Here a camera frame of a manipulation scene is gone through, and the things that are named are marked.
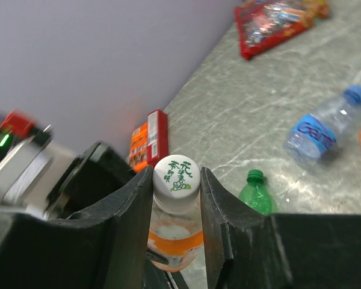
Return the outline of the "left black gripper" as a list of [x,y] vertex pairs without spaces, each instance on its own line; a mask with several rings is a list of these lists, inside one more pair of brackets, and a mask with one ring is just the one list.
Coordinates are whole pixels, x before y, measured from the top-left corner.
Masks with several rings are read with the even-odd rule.
[[136,172],[107,143],[77,156],[47,196],[46,218],[65,219],[127,184]]

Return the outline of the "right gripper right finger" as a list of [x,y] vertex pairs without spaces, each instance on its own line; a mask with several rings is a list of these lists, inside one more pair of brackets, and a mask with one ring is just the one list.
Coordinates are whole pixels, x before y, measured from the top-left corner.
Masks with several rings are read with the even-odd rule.
[[201,170],[209,288],[361,288],[361,215],[264,216]]

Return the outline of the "green plastic bottle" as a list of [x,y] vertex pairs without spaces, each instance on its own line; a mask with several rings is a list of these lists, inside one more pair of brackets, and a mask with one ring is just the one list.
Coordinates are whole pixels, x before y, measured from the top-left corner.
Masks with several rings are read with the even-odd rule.
[[264,173],[252,169],[247,174],[247,184],[239,193],[239,199],[255,211],[267,216],[276,212],[276,204],[269,194]]

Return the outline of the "white bottle cap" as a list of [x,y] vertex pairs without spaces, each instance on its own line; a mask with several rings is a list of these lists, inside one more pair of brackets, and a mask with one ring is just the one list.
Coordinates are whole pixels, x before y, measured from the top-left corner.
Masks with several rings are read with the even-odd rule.
[[153,195],[167,212],[189,208],[197,199],[201,173],[198,165],[184,155],[169,155],[153,171]]

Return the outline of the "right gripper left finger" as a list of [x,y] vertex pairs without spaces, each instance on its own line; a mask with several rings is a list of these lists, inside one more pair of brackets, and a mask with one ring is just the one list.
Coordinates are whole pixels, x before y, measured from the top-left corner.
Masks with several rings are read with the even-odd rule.
[[68,219],[0,210],[0,288],[140,288],[152,169]]

